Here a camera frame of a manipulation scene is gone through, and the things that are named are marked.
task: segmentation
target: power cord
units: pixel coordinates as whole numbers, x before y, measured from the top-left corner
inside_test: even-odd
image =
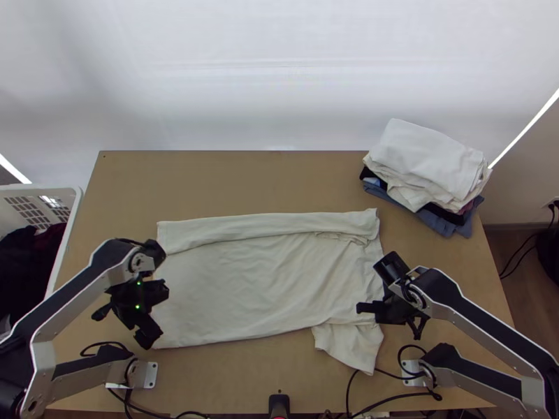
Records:
[[[400,368],[402,368],[402,370],[403,370],[404,372],[406,372],[407,374],[410,375],[410,377],[400,377],[400,376],[396,376],[396,375],[394,375],[394,374],[388,373],[388,372],[386,372],[386,371],[384,371],[384,370],[382,370],[382,369],[378,369],[378,368],[375,368],[375,371],[378,371],[378,372],[380,372],[380,373],[382,373],[382,374],[385,374],[385,375],[387,375],[387,376],[390,376],[390,377],[392,377],[392,378],[396,378],[396,379],[398,379],[398,380],[407,380],[407,379],[413,379],[413,378],[417,378],[417,377],[420,377],[420,376],[424,376],[424,375],[425,375],[424,372],[421,372],[421,373],[416,373],[416,372],[415,372],[415,373],[414,373],[414,372],[411,372],[411,371],[405,369],[404,364],[402,363],[402,353],[403,353],[406,349],[408,349],[408,348],[416,348],[416,349],[419,349],[420,351],[423,352],[423,354],[426,354],[427,351],[426,351],[425,349],[421,348],[420,346],[417,346],[417,345],[404,345],[404,346],[402,346],[402,347],[400,348],[400,350],[398,351],[398,364],[400,365]],[[354,415],[352,415],[352,414],[350,414],[350,412],[349,412],[349,390],[350,390],[350,388],[351,388],[351,383],[353,382],[353,380],[354,380],[354,378],[355,378],[355,376],[357,375],[358,372],[359,372],[359,370],[356,369],[356,370],[354,371],[354,373],[351,375],[351,377],[349,378],[349,381],[347,382],[347,387],[346,387],[346,391],[345,391],[345,411],[346,411],[346,417],[347,417],[347,419],[354,419],[354,418],[356,418],[357,416],[362,415],[362,414],[365,413],[365,412],[371,411],[371,410],[373,410],[374,408],[376,408],[376,407],[378,407],[378,406],[381,406],[382,404],[391,402],[392,400],[404,399],[404,398],[406,398],[406,397],[431,396],[433,399],[437,400],[438,402],[440,402],[440,401],[442,400],[442,396],[441,396],[440,394],[438,394],[438,393],[436,393],[436,392],[434,392],[434,391],[432,391],[432,390],[430,390],[430,389],[427,389],[426,392],[404,393],[404,394],[401,394],[401,395],[396,395],[396,396],[392,396],[392,397],[387,397],[386,399],[383,399],[383,400],[380,400],[379,402],[376,402],[376,403],[374,403],[374,404],[371,404],[371,405],[365,407],[364,409],[361,409],[359,412],[355,413]]]
[[[94,344],[88,345],[85,348],[83,348],[80,352],[80,356],[83,358],[87,358],[90,356],[95,356],[95,354],[93,353],[86,353],[89,349],[91,348],[96,348],[97,346],[102,346],[102,345],[115,345],[118,346],[119,348],[123,349],[124,351],[128,351],[128,348],[123,345],[122,343],[118,342],[118,341],[102,341],[102,342],[96,342]],[[137,361],[137,358],[133,358],[129,363],[128,366],[126,367],[126,369],[124,370],[124,380],[125,383],[128,385],[128,370],[130,369],[130,367],[132,366],[132,364]],[[124,414],[126,415],[127,419],[133,419],[131,412],[129,409],[133,409],[135,411],[138,411],[140,413],[144,413],[145,415],[151,416],[153,418],[158,418],[158,419],[173,419],[170,416],[162,416],[162,415],[158,415],[157,413],[154,412],[150,412],[148,410],[142,409],[139,406],[136,406],[134,403],[132,403],[131,401],[131,397],[132,397],[132,388],[127,388],[125,393],[124,393],[124,397],[119,396],[112,388],[108,388],[107,389],[109,391],[109,393],[111,395],[113,395],[114,397],[116,397],[118,400],[120,400],[123,405],[124,405]],[[182,416],[186,416],[186,415],[196,415],[199,416],[203,419],[210,419],[210,417],[208,415],[205,415],[204,413],[200,413],[198,411],[184,411],[182,413],[179,413],[178,415],[176,415],[174,417],[174,419],[180,419]]]
[[[551,210],[552,215],[551,215],[551,222],[547,226],[546,230],[549,230],[553,226],[553,222],[555,221],[555,207],[556,206],[559,207],[559,202],[558,201],[554,201],[553,204],[549,204],[547,206]],[[507,268],[509,267],[509,265],[513,261],[514,256],[516,256],[520,252],[520,250],[522,250],[522,248],[526,245],[526,243],[528,243],[530,241],[530,239],[532,239],[533,237],[537,236],[540,233],[541,232],[531,234],[531,235],[528,236],[528,238],[526,240],[524,240],[524,243],[522,243],[520,245],[520,247],[517,248],[517,250],[512,254],[512,256],[507,261],[507,264],[504,266],[504,268],[502,268],[501,272],[499,273],[499,278],[501,278],[501,279],[507,278],[509,275],[511,275],[516,270],[516,268],[519,267],[519,265],[521,264],[522,260],[526,257],[526,255],[528,255],[532,250],[534,250],[536,248],[536,246],[532,246],[527,251],[525,251],[522,254],[522,256],[519,258],[518,262],[516,262],[515,266],[512,268],[512,271],[509,272],[508,274],[504,275],[504,273],[507,271]]]

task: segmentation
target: white wall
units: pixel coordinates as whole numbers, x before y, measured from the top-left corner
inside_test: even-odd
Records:
[[[489,159],[559,82],[559,3],[7,0],[0,152],[85,186],[100,149],[367,149],[391,117]]]
[[[559,197],[559,101],[494,167],[479,208],[486,224],[548,223]]]

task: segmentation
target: wooden floor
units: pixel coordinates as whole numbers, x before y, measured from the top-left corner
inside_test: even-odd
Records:
[[[487,230],[487,239],[501,270],[510,255],[535,230]],[[502,282],[516,329],[542,345],[559,359],[559,286],[545,274],[534,251],[530,252],[519,268]],[[488,419],[508,419],[510,414],[499,408],[483,409]],[[121,413],[85,413],[48,411],[47,419],[122,419]]]

